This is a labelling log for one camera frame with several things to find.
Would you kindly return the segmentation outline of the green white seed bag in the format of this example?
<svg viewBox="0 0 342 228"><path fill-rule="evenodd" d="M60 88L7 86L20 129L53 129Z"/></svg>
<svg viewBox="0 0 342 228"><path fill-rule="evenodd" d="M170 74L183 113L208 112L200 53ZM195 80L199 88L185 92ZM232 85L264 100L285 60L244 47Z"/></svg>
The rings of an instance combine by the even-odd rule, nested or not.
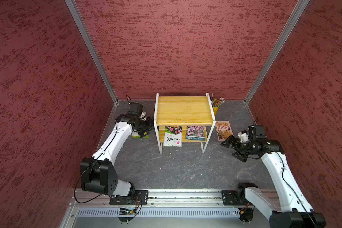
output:
<svg viewBox="0 0 342 228"><path fill-rule="evenodd" d="M148 139L149 135L141 137L137 132L132 132L132 139Z"/></svg>

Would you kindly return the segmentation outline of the orange shop picture book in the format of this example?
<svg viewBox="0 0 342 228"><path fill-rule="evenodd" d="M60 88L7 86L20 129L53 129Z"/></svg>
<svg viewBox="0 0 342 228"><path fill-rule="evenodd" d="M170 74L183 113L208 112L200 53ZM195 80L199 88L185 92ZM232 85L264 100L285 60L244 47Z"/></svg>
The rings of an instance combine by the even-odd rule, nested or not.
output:
<svg viewBox="0 0 342 228"><path fill-rule="evenodd" d="M217 131L219 141L225 141L230 136L233 136L233 132L229 121L217 121L215 128Z"/></svg>

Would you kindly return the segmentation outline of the white sunflower seed bag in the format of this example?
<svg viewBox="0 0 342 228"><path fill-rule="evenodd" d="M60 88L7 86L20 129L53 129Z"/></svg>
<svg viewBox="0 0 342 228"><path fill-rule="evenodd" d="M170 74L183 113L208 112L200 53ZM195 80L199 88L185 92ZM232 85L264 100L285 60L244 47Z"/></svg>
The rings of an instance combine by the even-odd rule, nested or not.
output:
<svg viewBox="0 0 342 228"><path fill-rule="evenodd" d="M164 147L182 146L182 126L165 126L164 128Z"/></svg>

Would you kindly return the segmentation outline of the pink flower seed bag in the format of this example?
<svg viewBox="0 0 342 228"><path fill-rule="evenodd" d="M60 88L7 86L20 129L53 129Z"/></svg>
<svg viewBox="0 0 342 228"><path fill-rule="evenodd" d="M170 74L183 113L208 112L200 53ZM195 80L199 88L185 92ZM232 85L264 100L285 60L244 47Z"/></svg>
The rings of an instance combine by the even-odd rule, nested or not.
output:
<svg viewBox="0 0 342 228"><path fill-rule="evenodd" d="M189 125L186 129L186 140L192 141L205 141L205 126L202 125Z"/></svg>

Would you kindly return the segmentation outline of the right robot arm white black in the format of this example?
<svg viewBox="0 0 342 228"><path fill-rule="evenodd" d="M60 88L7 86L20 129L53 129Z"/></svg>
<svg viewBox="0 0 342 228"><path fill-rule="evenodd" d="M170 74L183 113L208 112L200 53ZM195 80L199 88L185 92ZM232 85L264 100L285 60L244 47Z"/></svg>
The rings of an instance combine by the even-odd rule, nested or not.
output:
<svg viewBox="0 0 342 228"><path fill-rule="evenodd" d="M252 205L269 221L272 228L324 228L326 220L315 212L301 192L290 171L285 152L279 141L265 136L252 136L248 142L230 136L221 146L234 149L233 157L242 162L248 158L261 159L273 181L280 205L277 206L253 183L239 183L234 203Z"/></svg>

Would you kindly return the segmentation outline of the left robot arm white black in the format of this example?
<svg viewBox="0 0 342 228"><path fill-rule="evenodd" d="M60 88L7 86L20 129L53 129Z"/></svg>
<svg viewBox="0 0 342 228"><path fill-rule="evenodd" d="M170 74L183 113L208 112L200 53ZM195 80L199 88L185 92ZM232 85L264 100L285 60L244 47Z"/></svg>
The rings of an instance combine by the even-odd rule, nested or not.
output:
<svg viewBox="0 0 342 228"><path fill-rule="evenodd" d="M133 197L134 184L119 179L114 168L115 161L132 133L137 132L143 138L153 128L154 121L151 117L141 119L132 115L118 116L112 133L103 145L91 157L82 159L79 179L81 189L101 195Z"/></svg>

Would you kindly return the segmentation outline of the yellow metal pencil cup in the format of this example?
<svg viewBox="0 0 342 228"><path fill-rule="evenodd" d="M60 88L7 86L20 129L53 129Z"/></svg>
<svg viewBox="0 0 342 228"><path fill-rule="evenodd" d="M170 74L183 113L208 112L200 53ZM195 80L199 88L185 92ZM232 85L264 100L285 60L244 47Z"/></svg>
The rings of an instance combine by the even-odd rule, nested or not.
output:
<svg viewBox="0 0 342 228"><path fill-rule="evenodd" d="M214 115L216 115L218 113L219 106L220 106L220 103L215 103L212 105Z"/></svg>

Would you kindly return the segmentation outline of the coloured pencils bunch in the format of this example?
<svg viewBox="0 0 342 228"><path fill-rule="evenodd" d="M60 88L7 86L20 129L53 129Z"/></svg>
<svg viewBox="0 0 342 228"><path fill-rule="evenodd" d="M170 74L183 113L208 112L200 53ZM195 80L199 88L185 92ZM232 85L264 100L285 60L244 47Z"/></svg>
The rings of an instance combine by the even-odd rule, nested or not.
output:
<svg viewBox="0 0 342 228"><path fill-rule="evenodd" d="M219 99L215 99L213 94L212 94L211 103L212 103L213 108L221 106L223 103L225 103L225 101L226 101L226 99L223 97L221 97Z"/></svg>

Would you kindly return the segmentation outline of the wooden shelf white metal frame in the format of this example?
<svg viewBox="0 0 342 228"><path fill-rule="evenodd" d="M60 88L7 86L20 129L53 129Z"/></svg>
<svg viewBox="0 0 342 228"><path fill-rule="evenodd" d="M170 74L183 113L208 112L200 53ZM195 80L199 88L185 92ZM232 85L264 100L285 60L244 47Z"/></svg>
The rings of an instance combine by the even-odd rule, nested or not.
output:
<svg viewBox="0 0 342 228"><path fill-rule="evenodd" d="M159 153L162 153L163 149L165 126L209 126L210 131L205 133L205 140L199 141L201 152L205 153L215 124L216 120L209 93L204 96L176 97L163 97L158 93L156 94L154 128Z"/></svg>

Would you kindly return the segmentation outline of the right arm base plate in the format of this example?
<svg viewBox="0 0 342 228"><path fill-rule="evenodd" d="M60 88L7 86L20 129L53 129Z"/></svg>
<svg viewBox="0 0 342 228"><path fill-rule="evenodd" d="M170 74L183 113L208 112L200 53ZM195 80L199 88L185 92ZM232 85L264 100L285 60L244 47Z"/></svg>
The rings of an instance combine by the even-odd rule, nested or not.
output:
<svg viewBox="0 0 342 228"><path fill-rule="evenodd" d="M241 199L237 191L221 191L221 198L224 206L242 206L246 205L244 199Z"/></svg>

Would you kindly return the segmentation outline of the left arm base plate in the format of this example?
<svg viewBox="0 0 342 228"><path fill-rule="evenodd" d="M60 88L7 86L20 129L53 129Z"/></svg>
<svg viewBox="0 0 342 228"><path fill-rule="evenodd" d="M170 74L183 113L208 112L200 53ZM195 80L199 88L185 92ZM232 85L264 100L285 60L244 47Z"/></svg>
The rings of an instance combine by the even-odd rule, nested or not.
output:
<svg viewBox="0 0 342 228"><path fill-rule="evenodd" d="M141 206L147 205L148 190L131 190L127 196L111 195L110 205Z"/></svg>

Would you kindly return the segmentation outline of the aluminium rail frame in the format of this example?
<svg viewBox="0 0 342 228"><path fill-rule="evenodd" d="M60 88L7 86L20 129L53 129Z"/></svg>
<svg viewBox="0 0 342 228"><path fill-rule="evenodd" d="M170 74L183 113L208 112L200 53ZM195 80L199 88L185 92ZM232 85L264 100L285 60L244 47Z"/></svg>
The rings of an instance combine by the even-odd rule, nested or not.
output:
<svg viewBox="0 0 342 228"><path fill-rule="evenodd" d="M77 191L62 228L267 228L269 221L254 206L224 206L221 191L149 189L147 205L110 205L109 196ZM275 190L261 190L280 205Z"/></svg>

